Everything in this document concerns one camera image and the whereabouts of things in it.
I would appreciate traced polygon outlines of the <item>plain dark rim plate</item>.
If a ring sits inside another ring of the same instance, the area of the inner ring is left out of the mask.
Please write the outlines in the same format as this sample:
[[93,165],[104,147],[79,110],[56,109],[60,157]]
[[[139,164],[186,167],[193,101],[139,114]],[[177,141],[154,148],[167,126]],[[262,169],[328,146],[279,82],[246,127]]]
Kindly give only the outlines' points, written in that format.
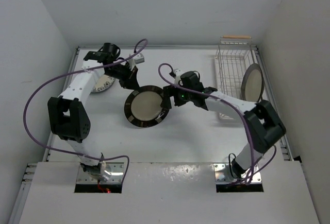
[[262,70],[257,63],[251,64],[242,79],[241,99],[250,102],[259,102],[265,87]]

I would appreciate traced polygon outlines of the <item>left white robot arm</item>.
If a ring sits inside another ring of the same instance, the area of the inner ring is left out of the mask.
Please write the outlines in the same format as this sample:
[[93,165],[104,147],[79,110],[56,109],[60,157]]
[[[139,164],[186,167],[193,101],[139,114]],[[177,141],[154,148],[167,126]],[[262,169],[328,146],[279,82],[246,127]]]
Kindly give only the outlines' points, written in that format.
[[97,143],[88,138],[91,122],[84,105],[103,76],[118,79],[121,87],[126,89],[136,90],[139,87],[136,65],[144,62],[144,57],[136,51],[122,64],[120,53],[120,48],[111,43],[104,43],[98,51],[89,51],[84,57],[81,72],[58,97],[51,97],[47,103],[52,133],[66,141],[78,154],[84,172],[103,182],[111,177],[111,172],[106,168]]

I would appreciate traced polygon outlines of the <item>striped dark rim plate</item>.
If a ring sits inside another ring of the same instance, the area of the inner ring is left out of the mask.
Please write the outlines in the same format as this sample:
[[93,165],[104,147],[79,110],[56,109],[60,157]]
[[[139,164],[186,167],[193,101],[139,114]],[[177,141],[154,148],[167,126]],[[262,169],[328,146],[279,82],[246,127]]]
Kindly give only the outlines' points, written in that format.
[[145,85],[132,91],[124,104],[126,119],[139,128],[149,128],[160,124],[169,109],[161,107],[163,89],[155,85]]

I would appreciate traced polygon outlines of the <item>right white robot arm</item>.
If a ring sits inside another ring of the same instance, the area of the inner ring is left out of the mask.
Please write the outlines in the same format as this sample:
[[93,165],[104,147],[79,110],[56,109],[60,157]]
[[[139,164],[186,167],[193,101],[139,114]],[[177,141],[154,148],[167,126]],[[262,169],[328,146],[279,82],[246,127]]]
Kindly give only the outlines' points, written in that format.
[[192,102],[206,111],[222,113],[242,121],[247,145],[232,160],[229,166],[231,177],[241,178],[247,170],[253,171],[262,156],[286,134],[286,127],[269,101],[244,101],[216,88],[204,87],[199,74],[194,71],[182,73],[175,69],[169,74],[175,81],[163,89],[163,108],[172,107],[170,98],[173,97],[177,107]]

